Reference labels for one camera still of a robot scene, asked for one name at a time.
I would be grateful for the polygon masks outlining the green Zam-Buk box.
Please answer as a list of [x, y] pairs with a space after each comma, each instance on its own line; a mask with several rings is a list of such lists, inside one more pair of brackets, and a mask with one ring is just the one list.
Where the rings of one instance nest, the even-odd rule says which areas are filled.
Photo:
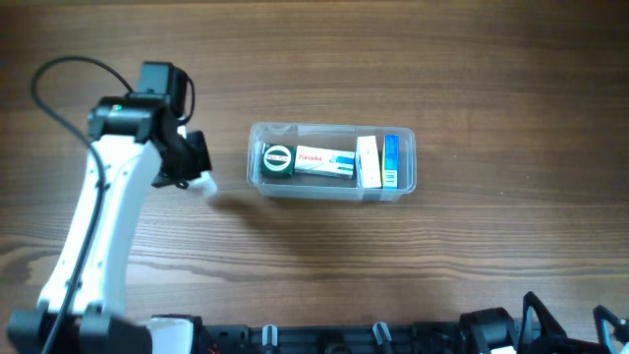
[[294, 174], [296, 148], [265, 143], [260, 158], [260, 173], [272, 178], [291, 178]]

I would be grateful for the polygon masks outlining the white medicine box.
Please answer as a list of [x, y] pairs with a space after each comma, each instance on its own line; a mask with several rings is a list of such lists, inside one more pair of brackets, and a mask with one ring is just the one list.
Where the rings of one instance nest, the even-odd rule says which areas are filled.
[[382, 187], [375, 136], [357, 137], [356, 169], [357, 183], [360, 188], [379, 189]]

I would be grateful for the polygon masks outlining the white Panadol box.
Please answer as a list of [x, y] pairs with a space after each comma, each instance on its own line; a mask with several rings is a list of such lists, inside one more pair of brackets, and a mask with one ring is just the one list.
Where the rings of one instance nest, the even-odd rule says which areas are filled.
[[297, 146], [295, 171], [299, 173], [351, 179], [355, 154], [351, 151]]

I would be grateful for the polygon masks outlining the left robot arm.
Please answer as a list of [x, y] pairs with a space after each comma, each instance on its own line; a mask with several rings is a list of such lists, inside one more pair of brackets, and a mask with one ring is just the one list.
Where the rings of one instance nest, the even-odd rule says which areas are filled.
[[34, 309], [17, 310], [7, 335], [20, 353], [213, 353], [198, 316], [125, 316], [129, 253], [150, 188], [187, 189], [211, 179], [201, 132], [186, 127], [192, 79], [168, 62], [146, 62], [136, 88], [105, 96], [79, 133], [86, 174], [57, 265]]

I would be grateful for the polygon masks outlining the blue medicine box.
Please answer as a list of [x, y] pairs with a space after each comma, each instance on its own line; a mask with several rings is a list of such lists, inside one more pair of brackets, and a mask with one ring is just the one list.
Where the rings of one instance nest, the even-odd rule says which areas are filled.
[[398, 188], [399, 136], [385, 135], [382, 149], [381, 179], [383, 189]]

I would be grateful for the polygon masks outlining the small white bottle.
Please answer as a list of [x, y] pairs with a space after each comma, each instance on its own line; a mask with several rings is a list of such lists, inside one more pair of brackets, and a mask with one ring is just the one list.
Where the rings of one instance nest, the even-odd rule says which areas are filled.
[[218, 193], [218, 187], [210, 172], [203, 171], [199, 178], [189, 183], [189, 191], [195, 191], [203, 194], [206, 198], [212, 199]]

